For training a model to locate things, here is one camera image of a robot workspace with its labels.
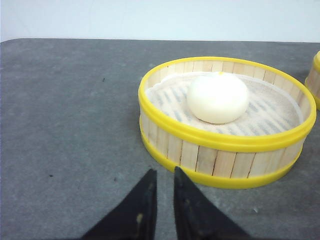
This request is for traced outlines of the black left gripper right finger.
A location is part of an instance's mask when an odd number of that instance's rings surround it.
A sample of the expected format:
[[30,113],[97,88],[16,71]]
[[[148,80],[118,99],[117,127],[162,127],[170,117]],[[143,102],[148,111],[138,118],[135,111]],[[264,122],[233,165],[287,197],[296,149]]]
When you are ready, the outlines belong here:
[[220,211],[180,167],[174,168],[174,217],[179,240],[248,240],[250,235]]

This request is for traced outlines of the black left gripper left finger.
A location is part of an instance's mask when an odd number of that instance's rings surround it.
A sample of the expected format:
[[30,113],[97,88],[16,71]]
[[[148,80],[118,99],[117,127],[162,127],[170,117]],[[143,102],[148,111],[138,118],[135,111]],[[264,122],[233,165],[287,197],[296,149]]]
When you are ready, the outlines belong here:
[[157,221],[157,171],[149,169],[121,203],[83,240],[153,240]]

